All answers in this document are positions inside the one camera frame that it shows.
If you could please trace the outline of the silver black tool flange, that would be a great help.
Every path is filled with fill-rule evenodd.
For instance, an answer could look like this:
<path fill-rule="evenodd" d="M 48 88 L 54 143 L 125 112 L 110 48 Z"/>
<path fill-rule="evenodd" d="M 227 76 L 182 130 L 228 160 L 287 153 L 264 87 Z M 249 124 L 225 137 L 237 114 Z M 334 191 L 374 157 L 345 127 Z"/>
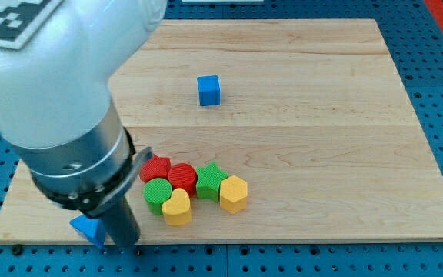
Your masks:
<path fill-rule="evenodd" d="M 153 156 L 150 147 L 135 151 L 114 104 L 94 128 L 70 142 L 48 148 L 15 146 L 14 150 L 48 199 L 91 219 L 125 199 Z"/>

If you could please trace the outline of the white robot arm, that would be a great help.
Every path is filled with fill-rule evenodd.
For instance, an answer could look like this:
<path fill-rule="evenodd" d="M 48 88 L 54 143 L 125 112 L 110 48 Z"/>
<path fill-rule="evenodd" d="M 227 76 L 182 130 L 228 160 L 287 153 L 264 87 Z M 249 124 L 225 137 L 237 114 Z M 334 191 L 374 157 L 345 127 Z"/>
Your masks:
<path fill-rule="evenodd" d="M 120 247 L 140 236 L 125 193 L 152 150 L 135 149 L 108 82 L 166 6 L 0 1 L 0 133 L 49 200 L 100 219 Z"/>

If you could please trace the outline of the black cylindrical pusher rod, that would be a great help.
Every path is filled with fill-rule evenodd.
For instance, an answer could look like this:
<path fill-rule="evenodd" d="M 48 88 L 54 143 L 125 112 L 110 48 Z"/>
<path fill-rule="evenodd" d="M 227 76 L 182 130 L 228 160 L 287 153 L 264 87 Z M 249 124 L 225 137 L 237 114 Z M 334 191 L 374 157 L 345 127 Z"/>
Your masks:
<path fill-rule="evenodd" d="M 116 202 L 99 218 L 117 246 L 131 246 L 139 240 L 140 228 L 126 197 Z"/>

